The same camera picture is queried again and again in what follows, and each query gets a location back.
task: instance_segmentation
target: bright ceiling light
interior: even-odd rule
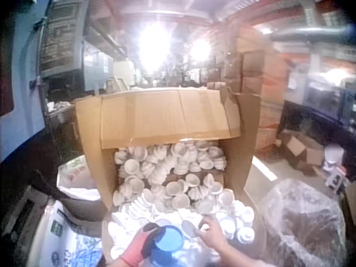
[[[149,74],[163,64],[170,48],[170,36],[160,24],[149,25],[140,36],[140,58]]]
[[[196,40],[191,48],[190,55],[196,61],[205,61],[210,54],[209,42],[204,39]]]
[[[350,77],[350,76],[351,76],[350,73],[348,73],[347,71],[340,69],[340,68],[335,68],[335,69],[330,70],[324,74],[324,78],[328,82],[333,83],[337,86],[340,86],[340,83],[343,79]]]
[[[266,28],[266,29],[263,29],[263,30],[262,30],[262,33],[263,33],[263,34],[270,34],[270,33],[272,33],[272,30]]]

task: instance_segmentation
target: red glove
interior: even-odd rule
[[[158,224],[152,222],[146,224],[137,232],[120,259],[131,267],[138,267],[140,262],[151,256],[155,239],[163,236],[164,232],[165,228],[159,227]]]

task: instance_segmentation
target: blue cup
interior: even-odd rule
[[[172,257],[172,253],[183,247],[184,237],[179,228],[173,225],[163,227],[165,228],[165,233],[155,240],[151,262],[155,266],[173,266],[176,263],[176,259]]]

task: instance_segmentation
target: hand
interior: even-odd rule
[[[131,267],[137,267],[143,259],[151,256],[155,239],[164,234],[165,228],[148,223],[137,232],[128,248],[120,256]]]
[[[199,236],[208,247],[215,249],[217,252],[224,250],[229,244],[216,218],[211,215],[205,215],[199,223],[199,229],[201,229],[204,224],[208,224],[209,228],[206,232],[198,230],[196,233],[197,236]]]

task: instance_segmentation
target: person's right hand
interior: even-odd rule
[[[209,226],[206,232],[200,231],[204,224],[208,224]],[[228,246],[226,237],[224,236],[224,233],[222,232],[222,229],[215,217],[211,215],[205,215],[199,223],[198,227],[199,229],[196,234],[205,242],[208,247],[215,249],[217,252],[220,252]]]

